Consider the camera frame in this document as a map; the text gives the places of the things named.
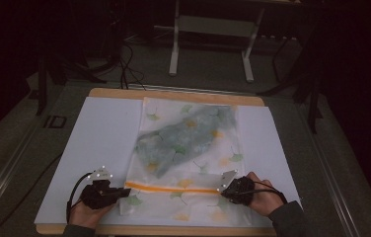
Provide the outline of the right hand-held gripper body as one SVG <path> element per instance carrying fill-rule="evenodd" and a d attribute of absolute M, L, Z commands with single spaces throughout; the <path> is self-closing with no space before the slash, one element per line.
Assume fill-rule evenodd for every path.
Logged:
<path fill-rule="evenodd" d="M 217 191 L 229 194 L 231 203 L 248 206 L 253 200 L 255 183 L 248 177 L 237 178 L 237 174 L 237 170 L 224 172 Z"/>

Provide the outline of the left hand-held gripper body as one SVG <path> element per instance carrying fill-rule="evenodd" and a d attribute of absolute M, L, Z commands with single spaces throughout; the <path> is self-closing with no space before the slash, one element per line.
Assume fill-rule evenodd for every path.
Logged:
<path fill-rule="evenodd" d="M 87 176 L 91 184 L 87 185 L 81 193 L 81 201 L 91 209 L 100 209 L 117 202 L 121 197 L 122 188 L 111 188 L 112 174 L 105 166 L 96 169 Z"/>

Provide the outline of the leaf print mesh laundry bag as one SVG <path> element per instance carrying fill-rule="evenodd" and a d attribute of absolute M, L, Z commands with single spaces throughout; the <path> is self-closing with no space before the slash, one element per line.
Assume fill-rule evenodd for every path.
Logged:
<path fill-rule="evenodd" d="M 143 100 L 138 136 L 160 129 L 169 124 L 176 124 L 189 117 L 205 105 L 192 102 L 146 98 Z M 157 178 L 149 173 L 135 156 L 133 147 L 125 185 L 131 189 L 129 197 L 120 204 L 120 213 L 132 218 L 166 219 L 185 223 L 206 224 L 209 226 L 250 226 L 252 215 L 246 207 L 236 205 L 223 198 L 217 191 L 221 175 L 237 170 L 239 175 L 245 173 L 245 156 L 238 132 L 242 160 L 238 156 L 230 158 L 227 168 L 208 169 L 204 174 L 191 161 L 183 167 L 167 172 Z"/>

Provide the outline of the person's left hand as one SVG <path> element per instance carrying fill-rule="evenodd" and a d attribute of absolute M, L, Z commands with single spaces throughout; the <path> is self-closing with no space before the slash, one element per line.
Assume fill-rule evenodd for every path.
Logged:
<path fill-rule="evenodd" d="M 113 209 L 113 204 L 104 208 L 92 209 L 79 200 L 71 209 L 68 223 L 96 229 L 102 218 Z"/>

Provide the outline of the person's right hand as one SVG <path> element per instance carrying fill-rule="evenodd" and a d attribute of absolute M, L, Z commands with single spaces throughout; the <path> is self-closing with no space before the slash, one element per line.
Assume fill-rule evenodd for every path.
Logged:
<path fill-rule="evenodd" d="M 283 199 L 274 192 L 272 183 L 269 180 L 261 180 L 254 172 L 250 172 L 247 177 L 255 183 L 255 189 L 259 193 L 253 194 L 250 208 L 259 215 L 269 216 L 276 209 L 284 205 Z"/>

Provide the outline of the white board sheet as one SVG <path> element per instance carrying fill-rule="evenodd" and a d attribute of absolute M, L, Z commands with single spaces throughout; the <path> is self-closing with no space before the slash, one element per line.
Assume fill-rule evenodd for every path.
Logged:
<path fill-rule="evenodd" d="M 81 178 L 84 174 L 105 167 L 117 187 L 139 182 L 141 165 L 133 159 L 139 133 L 176 121 L 191 111 L 189 104 L 175 108 L 149 98 L 87 98 L 38 211 L 37 231 L 56 234 L 63 230 L 66 202 L 86 186 Z M 213 149 L 167 173 L 170 183 L 165 192 L 156 196 L 145 191 L 131 192 L 102 224 L 128 226 L 134 232 L 156 226 L 269 227 L 266 218 L 214 192 L 222 173 L 235 170 L 245 175 L 253 171 L 269 179 L 288 200 L 299 198 L 269 108 L 236 106 L 233 111 L 237 116 L 238 144 L 231 144 L 225 136 L 217 138 Z"/>

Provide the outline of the grey green garment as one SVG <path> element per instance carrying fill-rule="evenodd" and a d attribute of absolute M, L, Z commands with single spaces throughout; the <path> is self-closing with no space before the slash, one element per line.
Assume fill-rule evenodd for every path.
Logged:
<path fill-rule="evenodd" d="M 169 124 L 138 137 L 135 156 L 157 178 L 196 161 L 202 174 L 227 168 L 238 156 L 236 113 L 232 107 L 205 106 L 176 124 Z"/>

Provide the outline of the wooden table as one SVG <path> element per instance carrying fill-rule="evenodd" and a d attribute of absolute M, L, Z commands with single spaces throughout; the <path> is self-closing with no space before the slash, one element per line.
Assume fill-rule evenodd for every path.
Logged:
<path fill-rule="evenodd" d="M 273 125 L 270 111 L 259 97 L 94 88 L 84 102 L 38 211 L 35 220 L 38 233 L 57 235 L 63 232 L 64 200 L 69 197 L 72 185 L 81 174 L 104 165 L 114 174 L 113 180 L 122 183 L 127 170 L 128 149 L 133 145 L 133 133 L 139 125 L 139 106 L 144 98 L 239 107 L 244 115 L 242 121 L 260 120 L 254 127 L 245 125 L 240 129 L 247 154 L 256 147 L 253 138 L 256 132 Z M 275 236 L 269 221 L 257 215 L 254 220 L 250 227 L 209 226 L 166 219 L 130 218 L 119 215 L 114 209 L 103 219 L 97 233 L 115 236 Z"/>

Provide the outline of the black tripod stand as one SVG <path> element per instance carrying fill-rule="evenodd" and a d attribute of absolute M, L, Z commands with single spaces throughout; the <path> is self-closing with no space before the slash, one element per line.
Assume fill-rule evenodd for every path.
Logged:
<path fill-rule="evenodd" d="M 324 54 L 321 36 L 312 31 L 305 37 L 302 50 L 283 81 L 271 89 L 258 92 L 260 96 L 272 96 L 289 87 L 296 86 L 297 89 L 292 96 L 295 103 L 302 104 L 307 98 L 310 98 L 307 123 L 314 134 L 317 133 L 316 118 L 319 113 L 320 84 L 324 77 Z"/>
<path fill-rule="evenodd" d="M 83 69 L 76 63 L 68 60 L 63 55 L 55 52 L 47 45 L 38 48 L 38 89 L 37 89 L 37 115 L 40 116 L 47 106 L 47 82 L 50 76 L 52 82 L 64 85 L 67 81 L 66 71 L 72 71 L 93 83 L 104 83 L 87 69 Z"/>

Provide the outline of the white metal stand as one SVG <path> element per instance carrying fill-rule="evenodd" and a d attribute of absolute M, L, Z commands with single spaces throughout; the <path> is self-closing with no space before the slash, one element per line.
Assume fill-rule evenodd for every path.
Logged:
<path fill-rule="evenodd" d="M 181 0 L 175 2 L 174 40 L 170 60 L 169 75 L 176 76 L 179 64 L 179 36 L 180 32 L 200 33 L 229 37 L 241 37 L 249 40 L 248 46 L 241 52 L 244 72 L 248 83 L 255 81 L 250 55 L 258 36 L 260 23 L 264 15 L 264 8 L 260 8 L 254 22 L 216 19 L 182 15 L 180 13 Z"/>

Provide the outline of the metal floor rail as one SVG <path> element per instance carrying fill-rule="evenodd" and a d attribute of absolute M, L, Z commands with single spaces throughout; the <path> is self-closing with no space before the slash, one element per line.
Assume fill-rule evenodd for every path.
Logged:
<path fill-rule="evenodd" d="M 16 146 L 10 158 L 7 159 L 4 167 L 0 170 L 0 197 L 3 195 L 15 173 L 15 170 L 21 163 L 23 154 L 26 152 L 27 147 L 31 143 L 36 132 L 42 127 L 46 121 L 47 115 L 35 116 L 34 120 L 30 123 L 28 130 L 24 133 L 22 140 Z"/>
<path fill-rule="evenodd" d="M 297 106 L 297 111 L 305 128 L 308 130 L 308 135 L 313 143 L 316 156 L 319 159 L 320 170 L 323 174 L 324 182 L 326 184 L 329 196 L 333 202 L 335 212 L 337 213 L 344 234 L 346 237 L 360 237 L 360 233 L 352 218 L 346 203 L 346 199 L 341 192 L 337 179 L 334 176 L 332 167 L 328 161 L 328 157 L 321 147 L 317 135 L 313 133 L 307 122 L 309 109 L 305 104 L 300 104 Z"/>

